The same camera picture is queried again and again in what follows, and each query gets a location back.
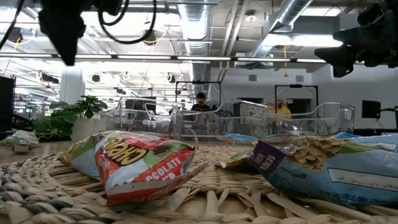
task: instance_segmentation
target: black cable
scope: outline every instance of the black cable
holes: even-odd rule
[[[99,20],[99,24],[100,24],[102,30],[104,31],[104,33],[105,33],[110,39],[116,41],[117,43],[120,43],[120,44],[136,44],[136,43],[142,42],[142,41],[144,41],[146,38],[148,38],[148,37],[151,35],[151,33],[154,31],[154,26],[155,26],[155,21],[156,21],[156,12],[157,12],[156,0],[153,0],[153,3],[154,3],[154,10],[153,10],[153,12],[152,12],[152,13],[153,13],[153,16],[152,16],[152,22],[150,23],[150,26],[149,26],[149,30],[146,30],[145,34],[144,34],[142,37],[140,37],[140,38],[138,38],[138,39],[136,39],[136,40],[118,40],[118,39],[115,38],[112,34],[110,34],[110,33],[106,30],[106,28],[105,28],[105,21],[104,21],[104,17],[103,17],[103,10],[101,10],[101,9],[98,10],[98,20]],[[129,0],[126,0],[126,2],[124,3],[124,5],[125,5],[124,8],[126,8],[126,6],[129,5]]]
[[[120,16],[117,19],[115,19],[115,21],[113,21],[113,22],[105,22],[104,17],[103,17],[104,11],[100,10],[100,11],[98,11],[98,13],[101,14],[101,18],[102,18],[102,21],[103,21],[104,25],[114,26],[114,25],[116,25],[118,22],[120,22],[123,19],[123,17],[125,15],[125,13],[127,12],[128,8],[129,8],[129,1],[127,0],[127,1],[124,2],[124,7],[122,9],[122,12],[120,13]]]
[[[4,37],[2,38],[2,40],[0,42],[0,50],[6,43],[8,37],[10,36],[10,34],[15,26],[15,23],[17,23],[17,18],[19,16],[19,13],[22,11],[24,2],[25,2],[25,0],[19,0],[18,8],[17,8],[17,11],[15,12],[14,20],[11,22],[10,26],[8,27],[8,30],[6,31],[6,33],[4,34]]]

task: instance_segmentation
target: woven placemat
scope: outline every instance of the woven placemat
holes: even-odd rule
[[[2,224],[393,224],[398,210],[346,208],[311,198],[287,198],[260,175],[218,169],[214,163],[247,147],[202,146],[192,162],[210,166],[176,192],[116,213],[104,205],[101,184],[57,160],[62,153],[2,166]]]

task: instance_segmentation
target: ceiling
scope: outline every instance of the ceiling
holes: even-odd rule
[[[355,4],[355,1],[314,1],[307,8],[302,16],[337,16],[346,7]],[[354,11],[360,10],[362,5],[356,5]],[[230,11],[233,2],[230,0],[221,1],[211,9],[211,37],[209,41],[210,55],[221,55],[226,24],[229,20]],[[242,21],[238,32],[238,40],[235,41],[232,49],[232,55],[235,53],[246,53],[252,51],[261,39],[261,27],[265,15],[272,14],[279,9],[280,1],[260,1],[253,0],[247,6],[247,10],[255,10],[256,20],[248,22]],[[24,40],[21,44],[6,42],[1,52],[40,53],[56,54],[56,50],[49,39],[40,32],[37,13],[40,9],[25,8],[20,13],[16,27],[22,28]],[[152,18],[151,8],[148,13],[128,12],[123,20],[116,26],[109,27],[110,33],[119,39],[136,39],[148,29]],[[10,6],[0,5],[0,38],[2,38],[6,29],[9,27],[14,17],[15,9]],[[78,54],[142,54],[142,55],[186,55],[184,38],[182,36],[181,20],[177,14],[157,14],[155,23],[155,36],[157,42],[153,46],[148,46],[141,42],[135,45],[122,45],[113,42],[101,30],[98,22],[97,13],[94,11],[83,12],[81,15],[86,24],[86,32],[78,42]],[[113,18],[105,14],[106,21],[112,21]],[[316,58],[313,54],[314,47],[288,45],[285,49],[273,48],[271,54],[274,57],[287,58]],[[139,90],[143,88],[174,88],[175,85],[167,81],[167,75],[172,74],[176,80],[190,80],[187,63],[145,63],[145,62],[123,62],[123,61],[104,61],[90,60],[78,63],[84,71],[86,78],[87,95],[102,96],[112,105],[112,100],[117,100],[120,94],[116,93],[111,87],[120,86],[121,88],[137,88],[137,90],[127,91],[131,96],[159,96],[173,97],[174,91],[148,91]],[[310,64],[292,64],[289,68],[308,68]],[[275,69],[284,68],[284,63],[275,63]],[[65,68],[61,60],[47,59],[26,59],[26,58],[6,58],[0,57],[0,75],[17,77],[16,91],[17,96],[22,98],[19,101],[37,101],[42,100],[44,96],[47,100],[57,99],[59,94],[59,85],[50,84],[53,88],[44,88],[38,86],[47,86],[48,83],[40,81],[41,74],[50,75],[61,82],[61,73]],[[92,75],[100,75],[100,82],[93,82]],[[188,91],[183,92],[180,97],[188,98]]]

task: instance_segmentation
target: column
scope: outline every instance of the column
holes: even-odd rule
[[[60,101],[74,104],[85,94],[85,79],[79,65],[65,67],[61,75]]]

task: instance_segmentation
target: man with dark hair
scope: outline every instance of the man with dark hair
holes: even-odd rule
[[[204,93],[197,94],[197,103],[192,106],[191,111],[211,111],[211,108],[205,104],[206,95]]]

